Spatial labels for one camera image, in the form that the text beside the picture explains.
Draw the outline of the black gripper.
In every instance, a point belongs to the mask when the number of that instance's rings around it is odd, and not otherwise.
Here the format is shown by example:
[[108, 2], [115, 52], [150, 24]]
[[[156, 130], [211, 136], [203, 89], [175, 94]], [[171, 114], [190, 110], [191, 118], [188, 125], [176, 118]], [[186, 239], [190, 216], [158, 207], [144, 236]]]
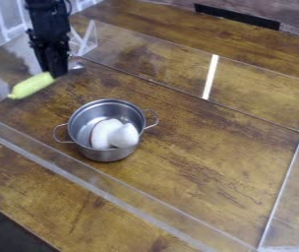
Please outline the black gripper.
[[25, 9], [33, 26], [28, 29], [31, 46], [40, 68], [59, 78], [68, 73], [71, 1], [25, 0]]

